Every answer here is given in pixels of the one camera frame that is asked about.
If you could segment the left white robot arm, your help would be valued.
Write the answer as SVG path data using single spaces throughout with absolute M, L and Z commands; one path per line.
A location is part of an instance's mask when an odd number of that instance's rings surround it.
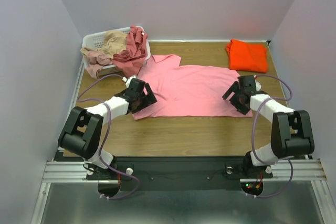
M 113 163 L 115 156 L 103 149 L 112 120 L 129 113 L 135 114 L 157 102 L 150 85 L 136 77 L 126 80 L 126 89 L 109 100 L 94 99 L 95 106 L 71 109 L 58 139 L 58 146 L 98 167 L 106 179 L 116 174 L 134 178 L 132 172 L 121 172 Z

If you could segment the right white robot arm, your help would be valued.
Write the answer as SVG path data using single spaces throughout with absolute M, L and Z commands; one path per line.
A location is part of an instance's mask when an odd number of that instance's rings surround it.
M 314 139 L 310 115 L 305 110 L 294 110 L 280 103 L 281 98 L 270 96 L 261 90 L 257 76 L 240 76 L 223 95 L 223 100 L 241 114 L 255 111 L 271 123 L 269 144 L 246 153 L 241 170 L 244 175 L 253 177 L 260 168 L 277 163 L 288 157 L 309 155 L 314 152 Z

